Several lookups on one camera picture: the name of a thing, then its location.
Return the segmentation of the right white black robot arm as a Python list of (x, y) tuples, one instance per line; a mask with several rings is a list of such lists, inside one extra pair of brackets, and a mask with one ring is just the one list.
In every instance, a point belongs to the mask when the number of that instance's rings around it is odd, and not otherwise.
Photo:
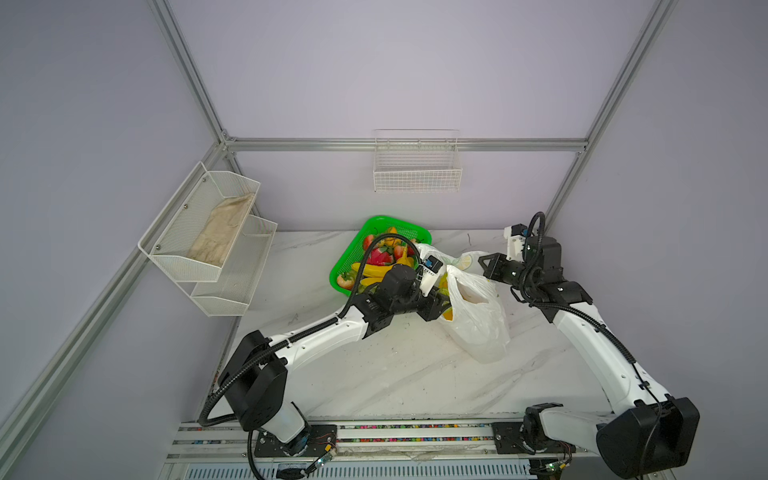
[(562, 248), (530, 230), (509, 238), (505, 253), (479, 258), (484, 276), (509, 285), (513, 297), (539, 310), (573, 345), (607, 398), (606, 415), (577, 412), (561, 403), (526, 409), (522, 447), (531, 454), (563, 443), (596, 453), (622, 479), (681, 467), (688, 462), (700, 412), (648, 374), (601, 318), (592, 297), (565, 278)]

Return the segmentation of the white lemon print plastic bag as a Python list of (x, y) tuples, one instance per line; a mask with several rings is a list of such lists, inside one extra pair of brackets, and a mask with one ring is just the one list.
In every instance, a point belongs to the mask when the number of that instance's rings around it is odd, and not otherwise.
[(417, 246), (421, 261), (430, 254), (445, 264), (453, 320), (438, 321), (451, 338), (479, 363), (502, 360), (510, 342), (506, 311), (496, 286), (483, 276), (478, 263), (484, 251), (468, 251), (458, 257), (445, 254), (429, 244)]

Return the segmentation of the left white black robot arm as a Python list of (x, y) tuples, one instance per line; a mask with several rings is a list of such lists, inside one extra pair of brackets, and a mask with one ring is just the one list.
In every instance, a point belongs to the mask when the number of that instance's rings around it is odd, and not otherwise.
[(390, 326), (397, 315), (415, 313), (426, 322), (450, 307), (437, 284), (446, 265), (434, 256), (418, 268), (395, 265), (383, 280), (349, 296), (336, 313), (304, 329), (267, 337), (247, 334), (219, 376), (198, 423), (214, 426), (236, 421), (251, 434), (264, 433), (288, 456), (309, 446), (312, 427), (286, 397), (288, 375), (347, 344)]

